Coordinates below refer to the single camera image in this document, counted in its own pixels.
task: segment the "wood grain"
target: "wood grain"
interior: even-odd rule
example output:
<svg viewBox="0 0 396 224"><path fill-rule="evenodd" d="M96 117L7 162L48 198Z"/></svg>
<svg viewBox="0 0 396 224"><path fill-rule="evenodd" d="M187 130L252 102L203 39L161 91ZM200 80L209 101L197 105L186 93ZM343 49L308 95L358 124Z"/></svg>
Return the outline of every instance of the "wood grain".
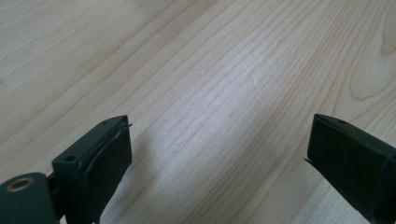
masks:
<svg viewBox="0 0 396 224"><path fill-rule="evenodd" d="M303 161L315 113L396 146L396 3L0 2L0 181L127 114L103 223L367 223Z"/></svg>

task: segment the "wood grain pattern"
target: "wood grain pattern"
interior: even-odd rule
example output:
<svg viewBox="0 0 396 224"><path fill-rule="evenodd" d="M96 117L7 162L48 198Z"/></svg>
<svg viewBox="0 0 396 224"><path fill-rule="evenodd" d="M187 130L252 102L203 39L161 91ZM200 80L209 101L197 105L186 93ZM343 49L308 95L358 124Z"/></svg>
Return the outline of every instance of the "wood grain pattern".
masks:
<svg viewBox="0 0 396 224"><path fill-rule="evenodd" d="M0 2L0 181L127 114L103 223L366 223L303 161L313 115L396 146L396 3Z"/></svg>

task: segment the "table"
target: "table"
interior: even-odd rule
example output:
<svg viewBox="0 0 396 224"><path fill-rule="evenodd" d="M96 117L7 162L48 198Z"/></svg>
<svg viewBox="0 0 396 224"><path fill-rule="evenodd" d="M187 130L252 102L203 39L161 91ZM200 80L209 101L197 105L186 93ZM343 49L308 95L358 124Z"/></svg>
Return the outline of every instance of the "table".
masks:
<svg viewBox="0 0 396 224"><path fill-rule="evenodd" d="M102 223L367 223L304 161L312 118L396 146L396 3L0 3L0 181L126 114Z"/></svg>

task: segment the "wooden table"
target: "wooden table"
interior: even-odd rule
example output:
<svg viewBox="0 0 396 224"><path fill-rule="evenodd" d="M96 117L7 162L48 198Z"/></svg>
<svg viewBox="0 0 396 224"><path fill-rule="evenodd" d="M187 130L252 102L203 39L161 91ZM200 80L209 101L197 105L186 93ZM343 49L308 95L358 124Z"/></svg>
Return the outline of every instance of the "wooden table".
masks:
<svg viewBox="0 0 396 224"><path fill-rule="evenodd" d="M307 162L315 113L396 146L396 3L6 0L0 182L126 114L103 223L365 223Z"/></svg>

